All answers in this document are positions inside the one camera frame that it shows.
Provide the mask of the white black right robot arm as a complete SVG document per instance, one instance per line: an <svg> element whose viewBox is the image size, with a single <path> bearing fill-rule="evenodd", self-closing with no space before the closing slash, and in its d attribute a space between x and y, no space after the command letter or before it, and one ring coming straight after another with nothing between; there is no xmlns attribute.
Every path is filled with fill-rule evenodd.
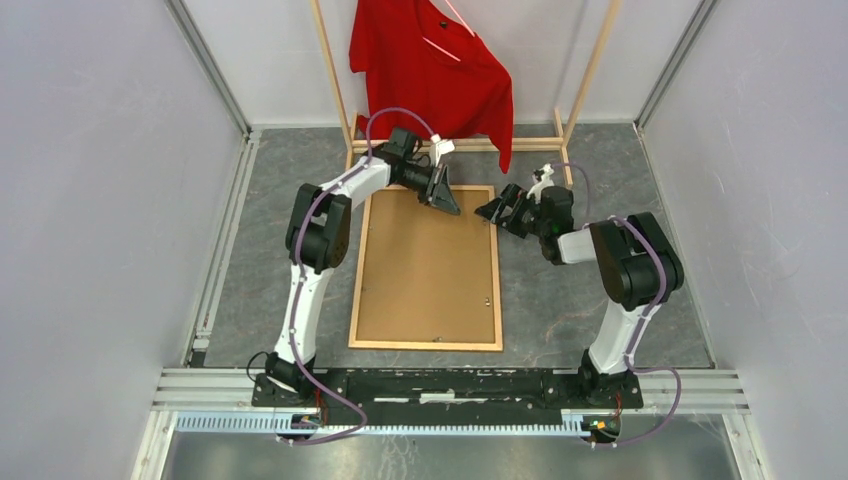
<svg viewBox="0 0 848 480"><path fill-rule="evenodd" d="M633 378L635 349L654 313L682 287L684 271L653 213L612 217L579 229L573 204L566 187L531 192L509 184L475 213L520 238L535 236L543 257L554 265L597 265L607 296L601 327L576 374L553 392L602 408Z"/></svg>

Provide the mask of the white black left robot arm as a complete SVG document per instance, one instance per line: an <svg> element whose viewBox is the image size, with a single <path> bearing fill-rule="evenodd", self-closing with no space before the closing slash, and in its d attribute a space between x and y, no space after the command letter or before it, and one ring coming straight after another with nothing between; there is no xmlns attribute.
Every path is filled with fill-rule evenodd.
<svg viewBox="0 0 848 480"><path fill-rule="evenodd" d="M376 192L396 185L413 192L424 206L461 214L449 168L441 160L455 150L454 142L437 134L430 140L429 163L420 165L414 161L420 137L396 128L387 141L337 178L299 187L285 238L292 286L282 332L265 364L266 376L288 406L306 405L317 389L310 376L321 304L335 269L347 255L353 210Z"/></svg>

